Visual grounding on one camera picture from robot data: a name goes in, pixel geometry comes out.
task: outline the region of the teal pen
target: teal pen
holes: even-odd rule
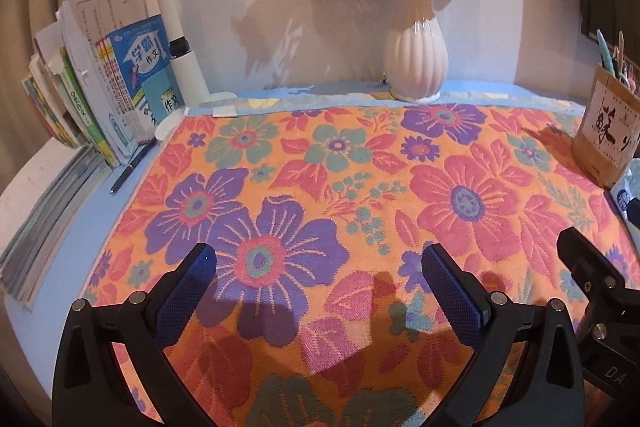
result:
[[[612,76],[616,76],[616,70],[613,68],[613,60],[611,60],[611,54],[609,53],[609,48],[607,47],[604,36],[602,36],[602,32],[600,30],[596,30],[596,35],[598,36],[598,45],[600,46],[602,67],[609,71]]]

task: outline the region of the metal screw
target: metal screw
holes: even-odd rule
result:
[[[551,307],[557,312],[562,312],[564,311],[564,302],[560,299],[551,299]]]
[[[505,295],[502,292],[493,292],[491,294],[491,301],[494,304],[498,304],[498,306],[504,306],[505,304],[507,304],[507,295]]]
[[[596,339],[597,341],[603,341],[604,339],[607,338],[607,327],[602,324],[596,324],[593,327],[593,338]]]
[[[140,304],[145,299],[146,299],[146,293],[145,292],[137,291],[137,292],[133,292],[131,295],[129,295],[129,302],[131,304]]]
[[[73,304],[71,304],[71,309],[75,312],[79,312],[82,308],[84,308],[86,301],[84,299],[76,299]]]

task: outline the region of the stack of books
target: stack of books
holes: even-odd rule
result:
[[[0,252],[0,283],[26,308],[31,309],[76,214],[110,172],[94,147],[79,148]]]
[[[68,0],[57,16],[35,36],[24,89],[51,136],[126,164],[184,105],[162,17],[145,0]]]

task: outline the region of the white ceramic vase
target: white ceramic vase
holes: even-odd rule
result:
[[[405,102],[437,100],[449,70],[449,54],[433,0],[395,0],[383,63],[391,95]]]

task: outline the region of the orange cloth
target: orange cloth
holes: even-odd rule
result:
[[[513,301],[561,298],[574,321],[586,299],[556,253],[566,227],[638,285],[625,227],[571,158],[577,125],[464,104],[186,118],[84,296],[108,305],[148,291],[207,242],[216,283],[165,352],[220,427],[364,427],[370,416],[419,426],[470,356],[421,276],[426,243]],[[116,353],[155,416],[126,350]]]

